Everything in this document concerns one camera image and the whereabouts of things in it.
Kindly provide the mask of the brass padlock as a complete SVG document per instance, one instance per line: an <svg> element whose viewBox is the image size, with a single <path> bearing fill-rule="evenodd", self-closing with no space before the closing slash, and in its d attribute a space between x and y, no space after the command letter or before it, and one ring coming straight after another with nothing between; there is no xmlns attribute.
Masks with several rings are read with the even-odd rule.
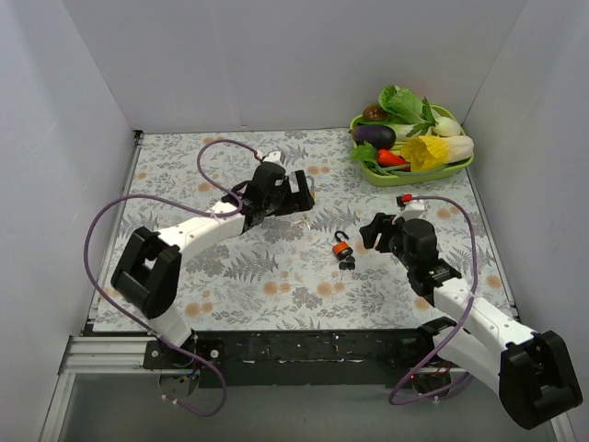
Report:
<svg viewBox="0 0 589 442"><path fill-rule="evenodd" d="M309 190L309 194L310 196L315 199L316 198L316 192L315 192L315 179L313 176L307 175L306 176L306 184Z"/></svg>

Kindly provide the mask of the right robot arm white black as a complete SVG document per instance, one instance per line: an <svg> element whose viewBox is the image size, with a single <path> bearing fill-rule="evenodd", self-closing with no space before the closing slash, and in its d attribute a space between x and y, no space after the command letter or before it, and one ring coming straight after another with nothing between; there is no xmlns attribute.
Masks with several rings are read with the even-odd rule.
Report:
<svg viewBox="0 0 589 442"><path fill-rule="evenodd" d="M393 254L406 268L414 292L445 314L442 321L422 326L427 336L416 343L416 353L425 365L447 360L465 369L524 429L582 404L564 340L554 331L535 331L476 297L440 258L431 223L378 213L360 234L365 248Z"/></svg>

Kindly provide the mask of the orange black padlock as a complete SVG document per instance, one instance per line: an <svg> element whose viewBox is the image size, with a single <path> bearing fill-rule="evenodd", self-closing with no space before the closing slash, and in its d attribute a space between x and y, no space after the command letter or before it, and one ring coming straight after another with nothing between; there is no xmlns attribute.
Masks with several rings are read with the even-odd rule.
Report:
<svg viewBox="0 0 589 442"><path fill-rule="evenodd" d="M348 243L349 236L342 230L334 232L336 244L332 247L332 252L339 261L343 261L352 256L353 250Z"/></svg>

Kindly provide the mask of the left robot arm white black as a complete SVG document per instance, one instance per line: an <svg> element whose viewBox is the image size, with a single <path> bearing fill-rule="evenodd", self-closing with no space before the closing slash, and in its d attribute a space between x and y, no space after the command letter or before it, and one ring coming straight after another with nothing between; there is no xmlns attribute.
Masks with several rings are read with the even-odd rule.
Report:
<svg viewBox="0 0 589 442"><path fill-rule="evenodd" d="M295 171L290 181L282 165L266 159L250 180L231 188L203 215L159 231L134 230L110 284L141 311L150 331L167 341L167 361L177 368L187 367L195 359L196 347L189 340L191 327L175 305L182 264L269 216L307 212L314 204L303 170Z"/></svg>

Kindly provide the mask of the black headed keys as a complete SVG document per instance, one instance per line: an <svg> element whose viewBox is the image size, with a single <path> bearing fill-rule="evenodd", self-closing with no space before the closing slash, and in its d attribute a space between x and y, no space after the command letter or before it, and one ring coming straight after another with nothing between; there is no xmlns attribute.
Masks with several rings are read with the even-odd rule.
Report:
<svg viewBox="0 0 589 442"><path fill-rule="evenodd" d="M353 273L356 269L355 258L353 256L349 256L349 257L339 261L339 269L342 272Z"/></svg>

